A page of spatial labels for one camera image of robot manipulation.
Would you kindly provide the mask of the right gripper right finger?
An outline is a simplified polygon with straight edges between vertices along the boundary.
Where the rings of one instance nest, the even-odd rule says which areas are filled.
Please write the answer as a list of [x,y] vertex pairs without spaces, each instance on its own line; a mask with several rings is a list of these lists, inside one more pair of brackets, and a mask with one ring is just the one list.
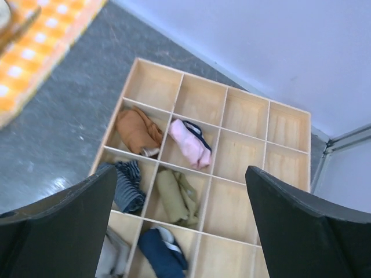
[[370,214],[293,187],[257,166],[245,173],[270,277],[370,277]]

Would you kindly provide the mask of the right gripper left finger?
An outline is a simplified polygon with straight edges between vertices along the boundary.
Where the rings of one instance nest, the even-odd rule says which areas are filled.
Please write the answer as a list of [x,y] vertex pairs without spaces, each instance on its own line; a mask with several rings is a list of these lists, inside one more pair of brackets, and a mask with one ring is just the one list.
[[94,277],[117,184],[106,166],[1,214],[1,277]]

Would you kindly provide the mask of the pink underwear navy trim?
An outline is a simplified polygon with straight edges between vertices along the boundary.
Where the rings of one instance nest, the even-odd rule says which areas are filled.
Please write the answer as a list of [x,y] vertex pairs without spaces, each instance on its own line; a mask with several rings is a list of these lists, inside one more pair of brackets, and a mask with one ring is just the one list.
[[170,124],[169,134],[193,169],[200,170],[211,164],[212,149],[199,126],[176,119]]

